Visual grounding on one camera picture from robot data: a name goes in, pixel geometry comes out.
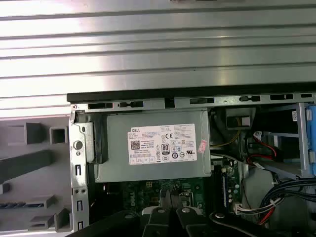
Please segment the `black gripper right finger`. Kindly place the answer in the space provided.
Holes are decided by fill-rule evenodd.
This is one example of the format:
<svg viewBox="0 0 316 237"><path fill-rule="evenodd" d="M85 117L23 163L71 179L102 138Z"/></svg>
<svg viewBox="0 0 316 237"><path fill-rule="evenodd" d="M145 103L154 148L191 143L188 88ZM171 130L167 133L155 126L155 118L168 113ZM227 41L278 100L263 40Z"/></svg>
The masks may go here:
<svg viewBox="0 0 316 237"><path fill-rule="evenodd" d="M206 192L208 216L190 206L183 206L181 195L177 190L172 192L172 214L179 222L182 235L186 237L301 237L303 232L298 228L290 231L270 230L253 222L226 212L223 206L223 194L219 189Z"/></svg>

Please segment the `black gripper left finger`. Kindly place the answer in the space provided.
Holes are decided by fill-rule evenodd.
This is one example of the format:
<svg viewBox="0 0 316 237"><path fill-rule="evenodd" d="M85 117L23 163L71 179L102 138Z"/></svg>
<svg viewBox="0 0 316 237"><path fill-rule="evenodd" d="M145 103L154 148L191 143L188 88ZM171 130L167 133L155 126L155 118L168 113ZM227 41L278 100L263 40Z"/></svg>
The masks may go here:
<svg viewBox="0 0 316 237"><path fill-rule="evenodd" d="M167 237L172 211L171 190L162 189L160 205L143 209L141 214L120 211L92 225L80 228L73 237Z"/></svg>

